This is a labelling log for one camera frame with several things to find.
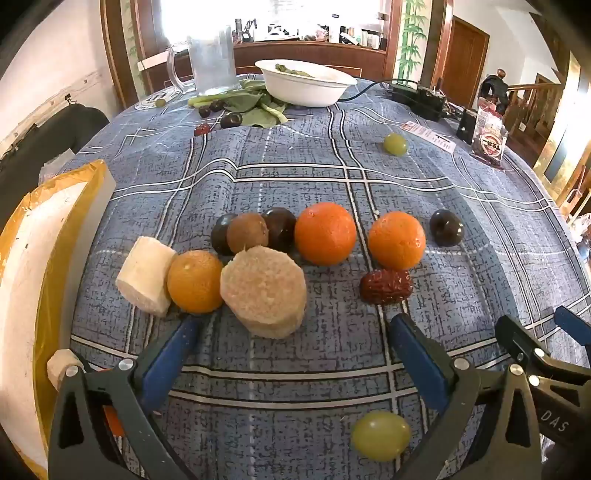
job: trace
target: glass pitcher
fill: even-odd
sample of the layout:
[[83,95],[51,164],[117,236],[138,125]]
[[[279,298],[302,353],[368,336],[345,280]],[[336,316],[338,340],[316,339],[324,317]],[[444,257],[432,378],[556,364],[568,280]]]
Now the glass pitcher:
[[[186,49],[189,50],[193,80],[182,82],[174,68],[174,59],[177,52]],[[239,89],[232,27],[212,25],[210,21],[194,23],[187,41],[170,47],[167,68],[170,81],[183,93],[195,91],[197,95],[216,95]]]

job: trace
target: white bowl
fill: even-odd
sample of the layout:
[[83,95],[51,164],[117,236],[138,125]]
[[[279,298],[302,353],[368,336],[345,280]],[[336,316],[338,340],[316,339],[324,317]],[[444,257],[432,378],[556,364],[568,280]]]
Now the white bowl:
[[[285,65],[290,70],[300,70],[314,78],[279,72],[275,65]],[[357,85],[357,80],[339,70],[298,60],[259,60],[255,63],[262,70],[267,91],[292,105],[329,106],[335,103],[347,87]]]

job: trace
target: table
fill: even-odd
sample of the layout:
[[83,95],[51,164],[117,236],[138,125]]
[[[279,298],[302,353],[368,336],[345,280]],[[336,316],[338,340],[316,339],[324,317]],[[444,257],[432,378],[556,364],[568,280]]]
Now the table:
[[[588,364],[552,314],[566,305],[589,320],[589,280],[556,205],[511,151],[501,172],[472,158],[458,139],[450,155],[404,133],[408,154],[393,157],[382,140],[402,133],[402,122],[440,135],[453,130],[417,118],[379,86],[329,108],[290,108],[290,122],[275,128],[216,127],[205,137],[193,136],[202,120],[187,107],[190,95],[159,95],[169,99],[166,107],[153,108],[156,95],[126,110],[66,166],[103,158],[117,181],[74,314],[72,349],[93,365],[112,367],[138,355],[178,321],[132,308],[115,287],[140,235],[178,252],[210,249],[211,229],[223,213],[284,206],[298,215],[316,202],[343,205],[359,233],[348,261],[303,267],[309,303],[302,327],[289,338],[251,337],[227,307],[211,314],[199,351],[158,419],[198,478],[389,480],[400,462],[362,458],[349,438],[369,410],[400,412],[413,430],[411,447],[434,419],[387,346],[384,323],[401,309],[452,356],[482,368],[508,362],[494,339],[503,314],[519,318],[555,357]],[[466,225],[458,247],[437,247],[428,231],[429,218],[444,207]],[[359,301],[358,283],[375,267],[367,232],[378,215],[392,210],[423,224],[427,249],[411,271],[415,293],[382,309]],[[448,473],[457,469],[477,423],[478,412]],[[126,441],[121,444],[138,471]]]

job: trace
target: white cylindrical vegetable piece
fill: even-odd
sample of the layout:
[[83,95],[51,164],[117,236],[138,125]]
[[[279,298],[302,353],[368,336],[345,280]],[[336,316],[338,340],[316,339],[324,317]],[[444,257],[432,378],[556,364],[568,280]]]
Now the white cylindrical vegetable piece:
[[150,236],[140,236],[121,267],[115,285],[140,310],[166,316],[170,296],[166,275],[176,252]]
[[270,248],[238,253],[222,270],[220,293],[253,335],[285,338],[304,318],[304,272],[289,255]]
[[84,369],[82,362],[78,360],[78,357],[67,348],[58,350],[47,362],[47,376],[56,390],[60,389],[61,381],[66,374],[66,370],[72,365],[75,365],[80,369]]

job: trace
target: yellow-orange citrus fruit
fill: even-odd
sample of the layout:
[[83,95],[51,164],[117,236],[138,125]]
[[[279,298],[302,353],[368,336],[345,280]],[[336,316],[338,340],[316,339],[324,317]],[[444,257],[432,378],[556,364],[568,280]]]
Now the yellow-orange citrus fruit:
[[205,250],[192,250],[173,259],[168,270],[170,298],[185,312],[208,313],[222,305],[222,262]]
[[316,265],[336,265],[355,247],[357,230],[351,214],[335,203],[309,206],[295,223],[295,245],[302,257]]
[[412,215],[390,212],[374,222],[368,235],[368,247],[382,266],[408,270],[421,261],[425,231]]

